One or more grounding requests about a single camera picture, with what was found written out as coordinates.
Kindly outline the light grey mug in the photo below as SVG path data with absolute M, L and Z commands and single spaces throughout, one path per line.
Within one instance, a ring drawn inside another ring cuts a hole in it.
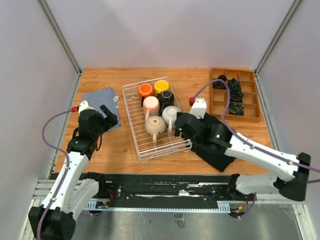
M 162 119 L 166 123 L 168 127 L 168 131 L 172 132 L 173 127 L 175 126 L 175 122 L 177 119 L 177 113 L 180 112 L 181 110 L 176 107 L 176 106 L 167 106 L 163 111 L 162 111 Z

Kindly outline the beige stoneware mug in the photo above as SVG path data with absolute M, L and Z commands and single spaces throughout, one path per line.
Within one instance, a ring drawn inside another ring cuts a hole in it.
M 158 136 L 166 129 L 166 123 L 160 116 L 150 116 L 145 121 L 144 128 L 151 135 L 153 144 L 156 144 Z

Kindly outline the black faceted mug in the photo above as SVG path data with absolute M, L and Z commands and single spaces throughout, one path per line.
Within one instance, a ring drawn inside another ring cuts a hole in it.
M 175 96 L 170 90 L 164 90 L 157 94 L 159 100 L 159 114 L 162 114 L 163 110 L 168 106 L 173 106 Z

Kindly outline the white pink mug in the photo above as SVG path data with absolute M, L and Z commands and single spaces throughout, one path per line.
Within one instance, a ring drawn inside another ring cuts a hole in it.
M 158 116 L 160 110 L 160 102 L 155 96 L 148 96 L 143 101 L 143 112 L 145 120 L 152 116 Z

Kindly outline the orange mug black handle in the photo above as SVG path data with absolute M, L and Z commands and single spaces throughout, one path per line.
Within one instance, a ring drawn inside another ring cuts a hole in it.
M 154 96 L 154 89 L 153 87 L 148 83 L 143 83 L 138 87 L 138 97 L 140 101 L 141 107 L 143 106 L 143 102 L 145 98 Z

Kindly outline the yellow mug black handle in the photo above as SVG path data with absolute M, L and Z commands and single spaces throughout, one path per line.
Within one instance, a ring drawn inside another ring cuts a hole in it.
M 163 91 L 167 91 L 170 89 L 170 85 L 166 80 L 158 80 L 154 86 L 154 96 L 157 97 L 160 95 Z

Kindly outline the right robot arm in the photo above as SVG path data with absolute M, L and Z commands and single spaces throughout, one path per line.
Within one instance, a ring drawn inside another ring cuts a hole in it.
M 297 202 L 306 199 L 311 157 L 304 152 L 288 154 L 259 144 L 208 113 L 198 119 L 190 113 L 178 112 L 175 135 L 189 139 L 191 150 L 220 172 L 235 159 L 268 170 L 267 174 L 233 174 L 226 188 L 227 196 L 232 200 L 256 192 L 279 193 Z

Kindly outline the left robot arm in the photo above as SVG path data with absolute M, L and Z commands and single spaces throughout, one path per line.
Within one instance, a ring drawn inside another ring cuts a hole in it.
M 85 100 L 70 112 L 78 112 L 78 127 L 66 150 L 63 168 L 40 206 L 33 206 L 28 220 L 37 240 L 70 240 L 76 221 L 91 198 L 113 196 L 102 173 L 88 172 L 78 180 L 94 152 L 99 151 L 102 136 L 118 124 L 118 119 L 105 105 L 98 112 Z

